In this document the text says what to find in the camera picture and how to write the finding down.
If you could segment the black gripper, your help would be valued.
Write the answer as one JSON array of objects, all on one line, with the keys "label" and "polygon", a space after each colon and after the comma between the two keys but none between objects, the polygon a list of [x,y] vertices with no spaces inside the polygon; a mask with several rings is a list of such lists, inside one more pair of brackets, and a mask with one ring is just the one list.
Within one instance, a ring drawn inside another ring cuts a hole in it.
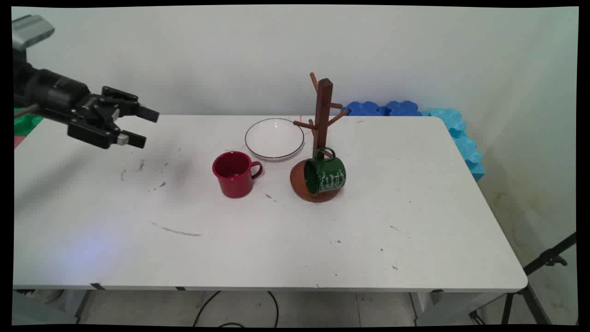
[{"label": "black gripper", "polygon": [[159,112],[144,107],[133,93],[109,86],[93,93],[86,84],[47,69],[14,69],[13,103],[15,120],[36,115],[66,124],[68,136],[102,149],[145,147],[146,137],[121,130],[118,118],[159,119]]}]

